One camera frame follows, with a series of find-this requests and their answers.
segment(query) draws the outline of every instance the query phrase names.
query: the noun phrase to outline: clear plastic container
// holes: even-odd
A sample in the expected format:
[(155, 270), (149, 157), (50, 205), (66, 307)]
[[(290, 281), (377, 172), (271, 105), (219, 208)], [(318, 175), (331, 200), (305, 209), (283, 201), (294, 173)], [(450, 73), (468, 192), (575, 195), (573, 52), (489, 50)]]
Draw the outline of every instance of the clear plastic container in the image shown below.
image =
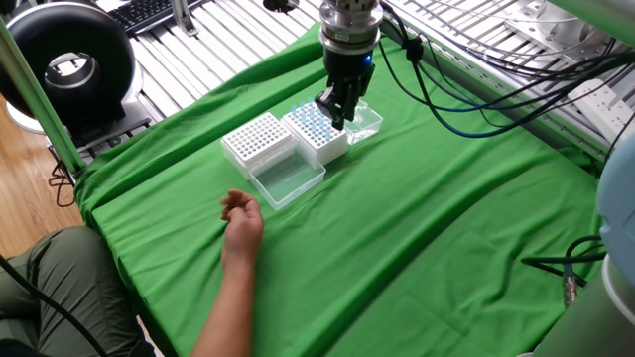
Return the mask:
[(267, 202), (279, 210), (320, 183), (325, 173), (324, 166), (296, 144), (252, 169), (249, 176)]
[(381, 128), (384, 118), (370, 109), (364, 101), (359, 101), (355, 107), (355, 118), (352, 122), (344, 123), (348, 145), (354, 145), (376, 134)]

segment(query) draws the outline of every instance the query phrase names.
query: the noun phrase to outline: olive green pants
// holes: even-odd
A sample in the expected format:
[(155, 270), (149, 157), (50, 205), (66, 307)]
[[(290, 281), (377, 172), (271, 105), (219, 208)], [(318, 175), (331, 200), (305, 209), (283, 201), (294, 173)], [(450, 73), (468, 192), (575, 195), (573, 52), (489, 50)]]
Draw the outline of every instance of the olive green pants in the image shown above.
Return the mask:
[[(110, 357), (154, 356), (106, 242), (74, 227), (44, 237), (9, 263), (83, 324)], [(0, 339), (15, 339), (52, 357), (92, 357), (85, 338), (50, 306), (0, 268)]]

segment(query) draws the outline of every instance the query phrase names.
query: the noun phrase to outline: green pole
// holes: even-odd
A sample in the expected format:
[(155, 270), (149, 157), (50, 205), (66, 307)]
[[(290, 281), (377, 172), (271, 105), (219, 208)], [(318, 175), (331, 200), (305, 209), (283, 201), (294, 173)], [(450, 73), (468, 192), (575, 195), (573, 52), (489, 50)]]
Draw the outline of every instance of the green pole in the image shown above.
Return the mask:
[(0, 65), (4, 66), (9, 73), (11, 80), (42, 125), (68, 170), (72, 174), (77, 173), (85, 166), (85, 163), (2, 19), (0, 19)]

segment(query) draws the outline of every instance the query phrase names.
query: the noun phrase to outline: green cloth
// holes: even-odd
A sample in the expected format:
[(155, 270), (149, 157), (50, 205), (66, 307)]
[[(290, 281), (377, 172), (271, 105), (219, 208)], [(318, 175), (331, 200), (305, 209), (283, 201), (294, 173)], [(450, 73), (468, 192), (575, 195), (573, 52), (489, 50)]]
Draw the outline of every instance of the green cloth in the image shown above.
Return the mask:
[[(324, 89), (318, 28), (88, 168), (76, 197), (122, 276), (181, 356), (222, 278), (229, 188), (265, 217), (254, 356), (501, 356), (529, 351), (564, 311), (561, 280), (524, 266), (596, 233), (596, 180), (525, 132), (455, 136), (404, 95), (377, 51), (364, 100), (378, 134), (326, 166), (280, 211), (224, 158), (219, 139)], [(383, 40), (404, 84), (405, 53)], [(461, 104), (431, 86), (440, 106)], [(499, 113), (491, 120), (504, 123)], [(444, 115), (470, 132), (478, 113)], [(596, 267), (577, 269), (589, 277)]]

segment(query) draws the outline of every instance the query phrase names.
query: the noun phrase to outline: person's knee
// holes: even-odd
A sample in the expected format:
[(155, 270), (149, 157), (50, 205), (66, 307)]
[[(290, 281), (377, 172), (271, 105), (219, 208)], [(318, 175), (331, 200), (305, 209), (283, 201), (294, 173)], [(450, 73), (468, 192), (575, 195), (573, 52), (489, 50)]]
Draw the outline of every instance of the person's knee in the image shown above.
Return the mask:
[(41, 264), (49, 260), (93, 266), (112, 260), (112, 254), (106, 242), (94, 230), (88, 227), (70, 227), (51, 238)]

